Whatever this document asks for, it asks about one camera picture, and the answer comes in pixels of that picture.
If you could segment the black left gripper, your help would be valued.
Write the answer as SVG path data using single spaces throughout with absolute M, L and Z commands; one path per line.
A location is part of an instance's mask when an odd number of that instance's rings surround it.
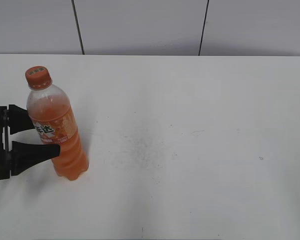
M 25 144 L 12 141 L 9 152 L 8 125 L 10 134 L 34 129 L 28 111 L 16 105 L 0 106 L 0 180 L 17 176 L 25 170 L 60 155 L 58 144 Z

